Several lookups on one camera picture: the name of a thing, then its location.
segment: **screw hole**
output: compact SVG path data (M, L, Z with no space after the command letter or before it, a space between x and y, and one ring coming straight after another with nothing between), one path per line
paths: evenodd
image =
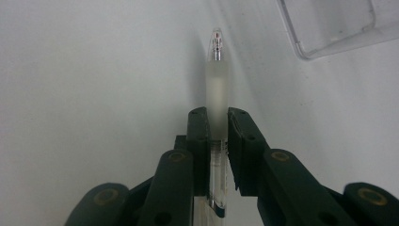
M253 135L248 135L248 136L247 136L247 139L249 139L249 140L254 140L255 137L254 137Z
M172 216L170 213L159 213L155 216L154 223L155 225L168 225L172 220Z
M199 141L204 141L206 139L206 137L204 137L204 136L198 136L197 137L197 140L199 140Z
M319 213L319 218L325 223L326 225L337 225L338 220L335 218L333 215L326 213L326 212L320 212Z

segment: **clear plastic lid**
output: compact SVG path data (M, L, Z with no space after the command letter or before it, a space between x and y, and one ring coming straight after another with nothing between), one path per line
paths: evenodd
M310 59L399 38L399 0L278 0L298 55Z

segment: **white background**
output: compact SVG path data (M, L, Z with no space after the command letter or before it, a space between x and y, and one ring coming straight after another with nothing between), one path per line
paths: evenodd
M337 191L363 181L399 197L399 40L303 61L274 0L2 0L0 225L62 225L94 186L153 176L205 104L215 26L230 105L271 147ZM227 225L260 225L256 199L232 188Z

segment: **black plastic component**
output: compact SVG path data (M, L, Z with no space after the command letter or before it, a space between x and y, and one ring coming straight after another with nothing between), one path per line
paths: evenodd
M205 107L188 114L186 147L194 157L194 195L206 196L209 189L209 126Z
M177 150L177 149L187 150L187 136L186 135L176 136L175 145L174 145L173 149L174 150Z
M185 150L162 155L137 225L191 225L193 156Z
M120 226L135 226L141 215L141 210L150 190L152 178L135 186L129 191L129 199L120 218Z
M261 198L277 201L285 225L356 225L292 153L268 150L263 160L263 183L269 190Z
M249 114L229 108L229 160L235 188L242 196L258 196L259 168L264 150L270 149Z
M129 189L120 184L92 188L73 209L66 226L115 226L120 221Z
M366 183L345 187L345 209L359 225L399 225L399 201L386 190Z

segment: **transparent glass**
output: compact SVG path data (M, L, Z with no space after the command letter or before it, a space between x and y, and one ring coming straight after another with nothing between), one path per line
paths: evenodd
M305 59L399 38L398 0L278 0Z

